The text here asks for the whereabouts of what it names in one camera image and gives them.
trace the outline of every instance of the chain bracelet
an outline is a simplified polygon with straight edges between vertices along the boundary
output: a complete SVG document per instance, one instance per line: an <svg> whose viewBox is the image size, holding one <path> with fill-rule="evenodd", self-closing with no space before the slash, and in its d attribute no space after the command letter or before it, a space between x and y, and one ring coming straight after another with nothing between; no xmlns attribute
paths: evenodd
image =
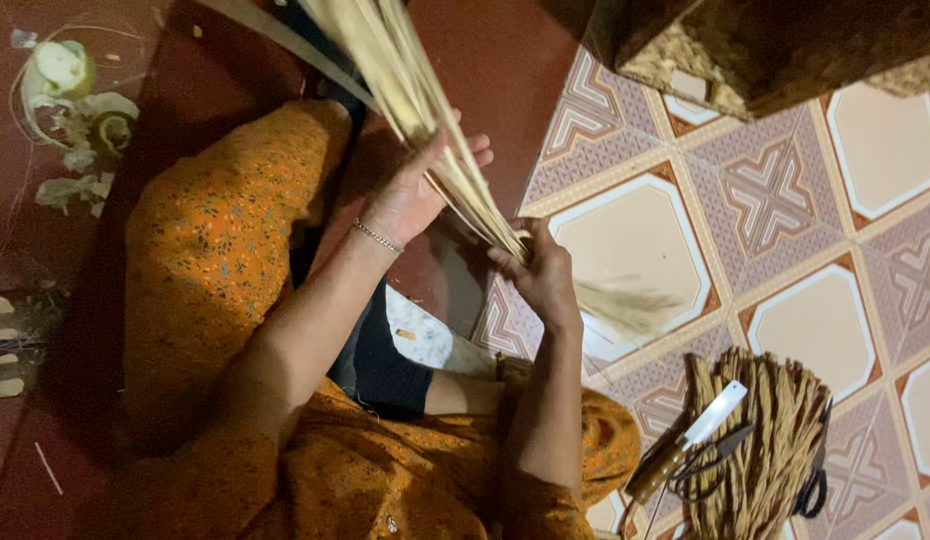
<svg viewBox="0 0 930 540"><path fill-rule="evenodd" d="M390 241L384 239L383 237L378 235L375 231L371 230L368 227L365 227L365 224L362 223L361 220L358 218L355 218L354 220L354 227L357 228L359 231L362 231L364 234L368 235L369 237L377 240L379 244L385 246L386 248L392 250L395 253L398 253L398 252L401 253L404 251L404 248L399 248L399 246L396 246Z"/></svg>

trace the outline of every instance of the broom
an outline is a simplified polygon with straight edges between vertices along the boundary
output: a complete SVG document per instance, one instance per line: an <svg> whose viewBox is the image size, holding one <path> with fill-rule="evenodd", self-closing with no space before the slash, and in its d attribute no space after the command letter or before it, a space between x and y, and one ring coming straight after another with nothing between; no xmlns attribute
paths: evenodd
<svg viewBox="0 0 930 540"><path fill-rule="evenodd" d="M721 467L724 472L705 471L689 485L688 496L695 499L717 484L711 497L687 506L691 537L776 540L822 443L820 418L831 391L799 362L780 364L770 353L756 357L737 347L726 350L713 367L706 359L692 358L690 372L690 418L701 414L730 380L748 388L714 438L755 424Z"/></svg>

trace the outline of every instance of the orange floral dress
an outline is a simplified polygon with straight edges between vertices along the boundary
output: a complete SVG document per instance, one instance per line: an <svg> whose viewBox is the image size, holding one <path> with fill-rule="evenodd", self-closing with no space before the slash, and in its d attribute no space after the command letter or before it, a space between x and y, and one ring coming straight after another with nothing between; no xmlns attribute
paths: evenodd
<svg viewBox="0 0 930 540"><path fill-rule="evenodd" d="M139 441L187 438L214 382L279 296L288 236L338 165L349 120L297 102L154 179L128 230L124 404ZM87 538L591 538L588 506L639 460L617 403L582 399L582 494L531 477L498 485L498 419L379 421L325 379L287 448L207 424L136 462L90 502Z"/></svg>

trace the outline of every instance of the dried grass bundle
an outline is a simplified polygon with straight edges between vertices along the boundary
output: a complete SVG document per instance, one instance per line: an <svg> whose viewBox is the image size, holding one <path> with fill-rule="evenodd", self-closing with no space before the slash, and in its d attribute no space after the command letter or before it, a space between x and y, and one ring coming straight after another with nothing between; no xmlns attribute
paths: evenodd
<svg viewBox="0 0 930 540"><path fill-rule="evenodd" d="M689 505L691 537L777 539L821 443L819 419L831 391L799 362L780 364L770 353L756 357L740 348L726 350L713 367L695 358L690 369L689 418L736 379L748 395L713 437L755 424L727 468L719 468L724 472L711 469L692 481L691 496L718 487L713 496Z"/></svg>
<svg viewBox="0 0 930 540"><path fill-rule="evenodd" d="M349 51L376 109L399 138L421 148L440 127L449 146L428 180L448 205L489 244L526 263L530 253L498 211L474 161L451 105L424 54L400 0L301 0L326 34ZM663 321L656 317L677 302L665 296L604 291L576 284L583 312L600 317L626 337L647 336Z"/></svg>

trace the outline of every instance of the hand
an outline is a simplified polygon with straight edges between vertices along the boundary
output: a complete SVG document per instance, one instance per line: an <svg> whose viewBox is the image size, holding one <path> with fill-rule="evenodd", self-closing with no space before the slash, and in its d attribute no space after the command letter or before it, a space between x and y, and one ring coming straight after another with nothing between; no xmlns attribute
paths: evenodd
<svg viewBox="0 0 930 540"><path fill-rule="evenodd" d="M571 255L555 242L543 219L519 219L518 229L531 233L532 259L528 268L499 248L490 249L488 257L515 284L547 331L573 331L580 335L584 324L571 280Z"/></svg>
<svg viewBox="0 0 930 540"><path fill-rule="evenodd" d="M458 109L455 110L455 118L461 119ZM424 178L424 173L442 157L447 144L447 132L439 129L434 140L402 166L385 188L375 195L361 218L362 223L399 246L421 234L445 207L445 199ZM468 144L478 166L484 167L495 158L489 149L492 142L488 136L471 136Z"/></svg>

